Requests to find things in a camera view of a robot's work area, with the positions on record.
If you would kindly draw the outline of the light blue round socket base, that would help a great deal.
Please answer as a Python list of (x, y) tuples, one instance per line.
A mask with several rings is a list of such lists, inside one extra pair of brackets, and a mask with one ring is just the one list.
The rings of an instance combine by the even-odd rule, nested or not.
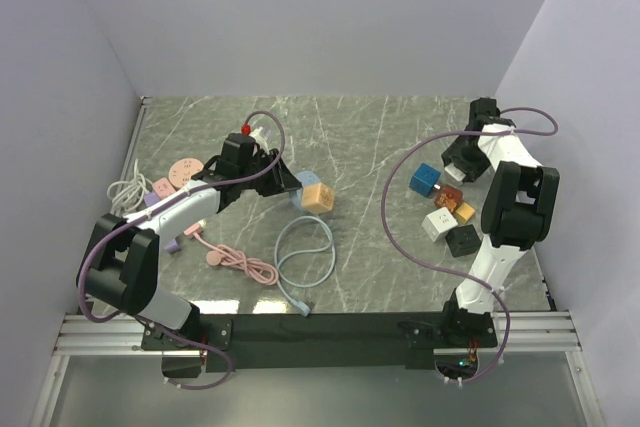
[(320, 178), (312, 171), (301, 171), (295, 174), (296, 179), (301, 183), (301, 188), (289, 193), (292, 204), (299, 210), (305, 211), (302, 207), (302, 196), (305, 187), (320, 183)]

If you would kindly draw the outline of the yellow patterned cube socket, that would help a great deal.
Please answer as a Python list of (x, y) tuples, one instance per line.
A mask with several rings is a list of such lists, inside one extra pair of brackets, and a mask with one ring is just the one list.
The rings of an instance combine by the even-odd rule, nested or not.
[(332, 211), (334, 201), (335, 193), (333, 189), (321, 182), (303, 188), (301, 207), (314, 215)]

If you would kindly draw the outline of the blue cube socket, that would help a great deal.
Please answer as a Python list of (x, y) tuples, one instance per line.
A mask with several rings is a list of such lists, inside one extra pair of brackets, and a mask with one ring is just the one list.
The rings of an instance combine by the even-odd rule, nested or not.
[(428, 197), (434, 190), (439, 189), (440, 177), (441, 173), (437, 169), (421, 163), (410, 179), (409, 188), (423, 197)]

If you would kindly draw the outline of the brown patterned cube socket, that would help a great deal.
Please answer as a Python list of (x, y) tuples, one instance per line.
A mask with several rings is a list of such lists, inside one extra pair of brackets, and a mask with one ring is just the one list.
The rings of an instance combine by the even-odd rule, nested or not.
[(442, 185), (436, 192), (434, 205), (437, 208), (446, 208), (450, 213), (453, 213), (462, 201), (463, 193), (459, 189), (451, 185)]

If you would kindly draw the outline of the small orange cube plug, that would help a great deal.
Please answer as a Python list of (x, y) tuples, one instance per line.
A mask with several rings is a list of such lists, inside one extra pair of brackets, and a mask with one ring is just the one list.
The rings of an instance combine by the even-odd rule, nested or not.
[(467, 202), (461, 202), (454, 210), (453, 216), (460, 225), (467, 224), (475, 215), (476, 210)]

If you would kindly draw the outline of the black cube socket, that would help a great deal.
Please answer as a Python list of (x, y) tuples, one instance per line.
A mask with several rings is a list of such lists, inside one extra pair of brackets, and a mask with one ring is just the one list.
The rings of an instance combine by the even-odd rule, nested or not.
[(481, 246), (481, 239), (473, 225), (451, 229), (446, 234), (445, 240), (453, 258), (475, 254)]

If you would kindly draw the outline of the pink round socket base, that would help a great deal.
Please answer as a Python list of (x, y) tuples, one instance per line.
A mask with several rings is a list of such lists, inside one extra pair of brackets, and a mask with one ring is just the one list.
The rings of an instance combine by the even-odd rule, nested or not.
[(168, 180), (171, 185), (179, 190), (184, 187), (191, 177), (203, 169), (204, 164), (196, 158), (183, 158), (176, 161), (168, 172)]

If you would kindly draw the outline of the pink power strip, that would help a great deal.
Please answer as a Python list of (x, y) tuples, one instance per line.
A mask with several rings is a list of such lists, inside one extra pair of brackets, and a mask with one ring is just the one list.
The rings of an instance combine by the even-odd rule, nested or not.
[[(153, 191), (157, 194), (160, 200), (163, 200), (170, 195), (177, 192), (176, 188), (173, 184), (166, 178), (160, 178), (152, 184)], [(187, 229), (184, 230), (183, 234), (187, 237), (198, 237), (202, 232), (205, 225), (205, 221), (201, 220), (191, 225)]]

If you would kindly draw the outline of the purple USB power strip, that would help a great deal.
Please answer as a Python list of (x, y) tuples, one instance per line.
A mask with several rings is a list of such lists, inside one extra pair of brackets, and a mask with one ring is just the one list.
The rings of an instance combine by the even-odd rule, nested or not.
[[(153, 207), (160, 201), (160, 197), (154, 192), (149, 192), (143, 197), (144, 204), (147, 208)], [(179, 243), (175, 238), (170, 239), (164, 246), (167, 253), (173, 254), (181, 250)]]

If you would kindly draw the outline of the white patterned cube socket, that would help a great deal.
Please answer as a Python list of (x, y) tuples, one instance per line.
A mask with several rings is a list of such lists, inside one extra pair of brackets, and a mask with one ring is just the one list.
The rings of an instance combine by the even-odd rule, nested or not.
[(454, 163), (447, 164), (444, 167), (444, 172), (452, 182), (455, 182), (457, 184), (462, 184), (466, 177), (466, 174), (458, 167), (456, 167)]

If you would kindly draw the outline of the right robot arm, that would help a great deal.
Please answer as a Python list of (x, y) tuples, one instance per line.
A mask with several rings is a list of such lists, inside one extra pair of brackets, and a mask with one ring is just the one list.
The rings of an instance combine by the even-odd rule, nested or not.
[(459, 308), (482, 315), (493, 310), (513, 266), (548, 235), (560, 174), (529, 153), (514, 127), (499, 123), (461, 131), (443, 163), (463, 182), (494, 171), (481, 210), (481, 246), (470, 277), (455, 289)]

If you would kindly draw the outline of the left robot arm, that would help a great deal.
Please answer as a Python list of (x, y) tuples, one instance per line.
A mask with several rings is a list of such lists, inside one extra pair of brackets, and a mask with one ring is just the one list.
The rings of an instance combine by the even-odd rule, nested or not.
[(176, 193), (128, 217), (106, 214), (95, 224), (77, 277), (82, 313), (95, 323), (88, 295), (117, 313), (164, 328), (176, 348), (193, 346), (204, 336), (200, 310), (159, 284), (159, 255), (165, 245), (200, 220), (221, 213), (245, 191), (262, 197), (294, 192), (301, 182), (278, 150), (251, 147), (248, 154), (221, 154)]

